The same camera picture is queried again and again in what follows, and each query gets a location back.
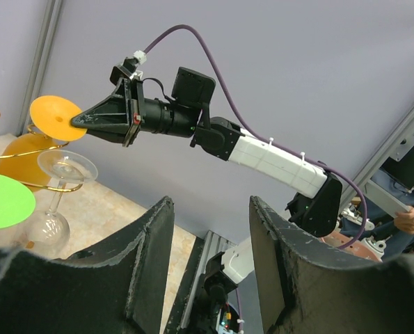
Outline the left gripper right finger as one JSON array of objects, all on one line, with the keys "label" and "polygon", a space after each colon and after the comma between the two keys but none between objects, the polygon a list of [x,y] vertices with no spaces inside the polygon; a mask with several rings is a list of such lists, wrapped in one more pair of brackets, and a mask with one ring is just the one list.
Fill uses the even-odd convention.
[{"label": "left gripper right finger", "polygon": [[373,262],[333,248],[249,200],[265,333],[414,333],[414,254]]}]

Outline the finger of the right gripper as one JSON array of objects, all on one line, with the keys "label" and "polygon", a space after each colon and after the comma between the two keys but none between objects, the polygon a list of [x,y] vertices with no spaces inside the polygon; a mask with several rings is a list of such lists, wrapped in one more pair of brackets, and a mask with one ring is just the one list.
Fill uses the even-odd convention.
[{"label": "finger of the right gripper", "polygon": [[129,84],[118,83],[107,98],[73,117],[70,124],[82,129],[126,129],[129,126]]},{"label": "finger of the right gripper", "polygon": [[110,143],[123,143],[126,133],[129,129],[127,123],[120,124],[100,124],[100,125],[86,125],[87,134],[100,138]]}]

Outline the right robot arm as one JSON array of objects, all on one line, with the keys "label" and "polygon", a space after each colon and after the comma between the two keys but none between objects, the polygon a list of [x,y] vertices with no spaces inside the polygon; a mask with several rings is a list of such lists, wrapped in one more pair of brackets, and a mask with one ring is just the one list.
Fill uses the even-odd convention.
[{"label": "right robot arm", "polygon": [[295,190],[287,204],[290,221],[315,237],[330,234],[338,214],[342,183],[324,170],[222,117],[211,117],[213,78],[181,67],[171,95],[162,100],[144,96],[141,72],[114,69],[115,90],[104,100],[74,116],[73,127],[125,147],[140,132],[189,138],[191,146],[268,175]]}]

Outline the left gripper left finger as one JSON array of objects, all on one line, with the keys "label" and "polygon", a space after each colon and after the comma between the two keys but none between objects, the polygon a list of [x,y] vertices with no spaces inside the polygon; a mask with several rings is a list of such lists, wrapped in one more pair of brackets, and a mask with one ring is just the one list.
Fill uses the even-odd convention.
[{"label": "left gripper left finger", "polygon": [[0,248],[0,333],[158,333],[174,218],[163,197],[65,260]]}]

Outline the orange wine glass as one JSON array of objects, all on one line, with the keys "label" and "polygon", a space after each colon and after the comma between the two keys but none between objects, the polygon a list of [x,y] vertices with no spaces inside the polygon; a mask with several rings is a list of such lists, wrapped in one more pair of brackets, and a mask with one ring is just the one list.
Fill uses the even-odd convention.
[{"label": "orange wine glass", "polygon": [[38,166],[37,158],[42,152],[60,150],[71,141],[59,141],[40,131],[32,123],[28,132],[16,138],[0,155],[0,175],[13,178],[26,185],[33,192],[39,190],[53,191],[48,186],[50,176]]},{"label": "orange wine glass", "polygon": [[43,95],[34,99],[29,107],[33,124],[44,134],[59,141],[76,141],[82,138],[87,129],[74,127],[71,119],[81,113],[81,109],[63,97]]}]

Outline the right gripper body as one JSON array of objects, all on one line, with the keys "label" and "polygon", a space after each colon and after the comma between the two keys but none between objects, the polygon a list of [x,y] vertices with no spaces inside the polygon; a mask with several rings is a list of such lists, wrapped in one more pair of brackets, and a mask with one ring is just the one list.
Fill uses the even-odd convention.
[{"label": "right gripper body", "polygon": [[124,80],[126,117],[128,128],[122,142],[123,147],[129,147],[141,130],[142,117],[140,112],[143,95],[143,82],[141,77]]}]

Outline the green plastic wine glass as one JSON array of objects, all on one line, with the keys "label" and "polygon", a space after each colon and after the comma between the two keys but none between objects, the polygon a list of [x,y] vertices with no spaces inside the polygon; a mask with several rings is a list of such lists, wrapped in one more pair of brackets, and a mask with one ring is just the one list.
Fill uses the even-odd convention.
[{"label": "green plastic wine glass", "polygon": [[17,226],[33,213],[35,196],[21,182],[0,175],[0,246],[10,243]]}]

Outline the clear wine glass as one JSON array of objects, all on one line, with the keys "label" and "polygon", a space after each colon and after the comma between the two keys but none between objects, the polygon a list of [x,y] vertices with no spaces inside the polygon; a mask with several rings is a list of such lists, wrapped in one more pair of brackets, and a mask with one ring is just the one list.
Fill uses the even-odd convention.
[{"label": "clear wine glass", "polygon": [[98,170],[89,159],[67,150],[42,152],[37,159],[42,171],[58,181],[49,208],[35,211],[26,221],[20,243],[25,249],[45,257],[56,257],[70,239],[67,219],[58,212],[65,193],[78,191],[96,180]]}]

